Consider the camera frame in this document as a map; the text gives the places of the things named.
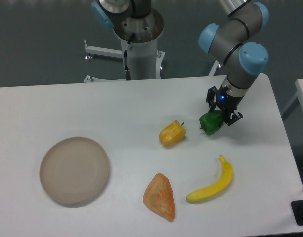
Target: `yellow bell pepper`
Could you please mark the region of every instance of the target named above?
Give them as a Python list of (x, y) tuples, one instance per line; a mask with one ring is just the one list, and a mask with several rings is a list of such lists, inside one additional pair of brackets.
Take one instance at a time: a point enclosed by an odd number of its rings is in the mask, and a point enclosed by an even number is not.
[(161, 131), (159, 140), (165, 147), (173, 145), (185, 137), (186, 132), (183, 124), (181, 125), (178, 121), (174, 121)]

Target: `silver cylinder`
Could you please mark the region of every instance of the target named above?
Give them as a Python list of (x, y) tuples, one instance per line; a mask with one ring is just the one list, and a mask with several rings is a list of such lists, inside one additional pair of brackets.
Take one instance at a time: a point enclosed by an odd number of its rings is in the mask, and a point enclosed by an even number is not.
[(218, 0), (219, 4), (224, 8), (227, 15), (239, 8), (242, 4), (249, 0)]
[[(121, 39), (122, 52), (127, 47), (127, 41)], [(127, 66), (132, 80), (156, 78), (157, 43), (154, 39), (147, 43), (131, 43), (127, 52)]]
[(135, 33), (133, 43), (146, 43), (158, 38), (164, 29), (164, 21), (159, 12), (152, 9), (143, 18), (128, 17), (121, 25), (114, 28), (117, 36), (128, 41)]
[(110, 13), (119, 14), (129, 7), (129, 0), (99, 0), (101, 6)]
[(238, 89), (236, 87), (234, 87), (232, 84), (230, 84), (230, 82), (228, 81), (228, 77), (225, 77), (224, 82), (221, 85), (223, 88), (225, 88), (226, 86), (228, 87), (228, 90), (226, 91), (226, 93), (232, 97), (237, 97), (237, 98), (241, 98), (244, 97), (245, 94), (247, 93), (248, 89)]

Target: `plastic banana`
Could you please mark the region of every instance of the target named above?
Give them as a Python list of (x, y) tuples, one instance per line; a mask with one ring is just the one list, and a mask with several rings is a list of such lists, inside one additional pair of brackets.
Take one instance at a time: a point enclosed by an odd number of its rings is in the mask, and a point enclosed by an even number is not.
[(199, 202), (211, 198), (230, 184), (234, 173), (232, 165), (228, 163), (222, 155), (219, 156), (219, 160), (222, 165), (222, 175), (220, 179), (207, 187), (189, 193), (189, 195), (186, 196), (188, 202)]

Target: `blue joint cap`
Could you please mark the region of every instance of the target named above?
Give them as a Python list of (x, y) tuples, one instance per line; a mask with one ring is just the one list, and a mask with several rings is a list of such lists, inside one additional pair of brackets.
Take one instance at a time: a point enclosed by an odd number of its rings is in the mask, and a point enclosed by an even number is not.
[(254, 42), (246, 43), (239, 50), (240, 65), (251, 75), (262, 73), (268, 60), (268, 51), (261, 44)]
[(205, 29), (201, 32), (198, 44), (207, 54), (210, 51), (211, 44), (213, 42), (214, 36), (219, 28), (219, 25), (215, 23), (209, 24)]
[(265, 27), (267, 25), (269, 18), (270, 18), (270, 14), (269, 14), (269, 11), (266, 8), (266, 6), (263, 5), (262, 3), (255, 2), (254, 5), (257, 5), (260, 8), (260, 11), (262, 13), (262, 26), (261, 26), (261, 29), (262, 29), (263, 27)]
[(112, 23), (112, 21), (110, 20), (110, 18), (108, 18), (108, 16), (103, 11), (103, 9), (100, 7), (100, 5), (97, 4), (96, 1), (93, 1), (91, 3), (91, 9), (92, 9), (92, 12), (93, 12), (96, 20), (99, 23), (101, 23), (101, 25), (104, 28), (106, 28), (106, 29), (112, 29), (112, 28), (114, 28), (114, 24)]

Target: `black cable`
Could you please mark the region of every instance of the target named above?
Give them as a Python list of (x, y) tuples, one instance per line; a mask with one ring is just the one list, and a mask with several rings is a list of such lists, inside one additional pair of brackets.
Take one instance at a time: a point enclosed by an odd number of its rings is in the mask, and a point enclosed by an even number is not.
[[(135, 39), (136, 34), (133, 32), (129, 38), (129, 40), (127, 41), (127, 45), (131, 44), (131, 42), (133, 42), (133, 40)], [(128, 70), (128, 66), (127, 66), (127, 48), (124, 50), (124, 70), (127, 71)]]

